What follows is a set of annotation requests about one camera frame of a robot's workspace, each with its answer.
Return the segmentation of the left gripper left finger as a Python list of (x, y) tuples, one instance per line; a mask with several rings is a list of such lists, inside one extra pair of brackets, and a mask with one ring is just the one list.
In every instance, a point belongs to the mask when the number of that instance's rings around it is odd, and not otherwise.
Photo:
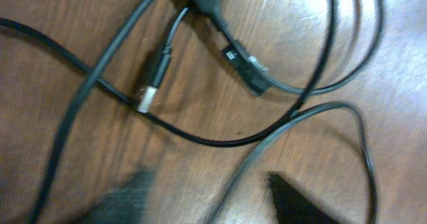
[(154, 171), (135, 173), (129, 181), (106, 194), (90, 210), (72, 223), (139, 224), (145, 223), (147, 198), (155, 181)]

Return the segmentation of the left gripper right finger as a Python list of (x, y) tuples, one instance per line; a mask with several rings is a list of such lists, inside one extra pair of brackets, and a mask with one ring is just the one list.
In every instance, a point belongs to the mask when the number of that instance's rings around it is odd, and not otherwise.
[(279, 224), (338, 224), (318, 209), (276, 172), (268, 173), (276, 219)]

